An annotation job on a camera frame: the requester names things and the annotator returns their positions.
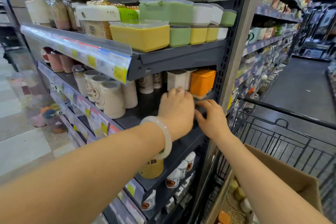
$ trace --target white cup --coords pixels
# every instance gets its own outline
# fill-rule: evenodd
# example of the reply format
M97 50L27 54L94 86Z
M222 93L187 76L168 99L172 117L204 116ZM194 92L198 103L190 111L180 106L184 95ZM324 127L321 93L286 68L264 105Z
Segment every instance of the white cup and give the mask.
M84 72L84 76L85 76L85 80L86 80L87 94L88 94L89 100L91 102L95 101L95 98L93 97L91 78L94 77L95 75L99 75L99 74L100 73L97 72L96 70L87 70L87 71Z
M153 74L154 88L161 89L162 87L162 73Z
M130 109L138 105L137 87L135 81L126 81L126 85L121 85L124 96L125 108Z
M95 105L100 110L104 109L105 100L102 95L102 91L100 90L100 85L103 81L108 80L109 77L107 77L104 74L95 75L91 78L91 85L92 85L92 97L94 98Z
M139 91L142 94L150 94L154 91L153 87L153 75L148 74L146 77L138 80Z
M120 82L105 81L100 85L100 89L105 99L104 113L111 119L122 117L126 109Z

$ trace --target shopping cart handle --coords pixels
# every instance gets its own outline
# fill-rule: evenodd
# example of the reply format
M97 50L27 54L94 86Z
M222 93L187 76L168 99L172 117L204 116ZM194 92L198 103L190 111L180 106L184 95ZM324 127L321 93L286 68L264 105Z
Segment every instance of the shopping cart handle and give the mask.
M259 105L261 107L265 107L265 108L271 109L273 111L284 113L284 114L287 114L289 116L293 116L293 117L296 117L296 118L299 118L299 119L302 119L302 120L306 120L306 121L315 123L317 125L324 126L326 128L331 128L331 129L336 130L336 124L334 124L334 123L329 123L329 122L324 121L324 120L315 119L313 117L310 117L310 116L307 116L307 115L304 115L304 114L300 114L300 113L297 113L297 112L292 112L290 110L287 110L287 109L284 109L284 108L281 108L281 107L278 107L278 106L275 106L275 105L270 105L268 103L257 101L257 100L251 99L251 98L245 98L245 97L242 97L241 95L238 95L237 99L243 100L245 102L249 102L249 103L252 103L252 104L255 104L255 105Z

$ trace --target green plastic container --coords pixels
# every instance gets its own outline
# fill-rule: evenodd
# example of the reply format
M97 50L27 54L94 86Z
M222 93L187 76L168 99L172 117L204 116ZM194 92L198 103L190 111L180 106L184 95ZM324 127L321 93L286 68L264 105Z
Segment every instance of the green plastic container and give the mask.
M191 27L170 25L169 30L169 47L187 46L190 42Z
M170 25L190 25L193 2L187 0L140 0L142 20L168 21Z
M235 23L237 17L237 11L234 10L224 10L222 19L220 21L221 26L232 27Z
M120 20L121 21L132 21L138 20L139 16L136 10L125 8L125 7L118 7L120 13Z

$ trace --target hand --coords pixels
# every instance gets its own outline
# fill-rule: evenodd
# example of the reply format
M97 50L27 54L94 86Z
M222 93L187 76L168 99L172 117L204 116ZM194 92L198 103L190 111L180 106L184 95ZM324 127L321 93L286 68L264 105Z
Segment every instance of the hand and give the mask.
M195 110L195 117L203 133L212 140L219 140L225 134L231 133L222 107L214 100L204 100L196 103L207 110L207 118Z
M193 127L194 98L183 87L170 89L161 97L158 118L168 127L172 141L185 136Z

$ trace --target orange container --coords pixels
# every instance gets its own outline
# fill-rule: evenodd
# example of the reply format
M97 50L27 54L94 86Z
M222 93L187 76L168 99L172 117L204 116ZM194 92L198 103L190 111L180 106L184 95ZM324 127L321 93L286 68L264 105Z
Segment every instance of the orange container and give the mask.
M215 81L216 71L210 69L199 69L191 73L190 93L196 99L204 99L211 91Z

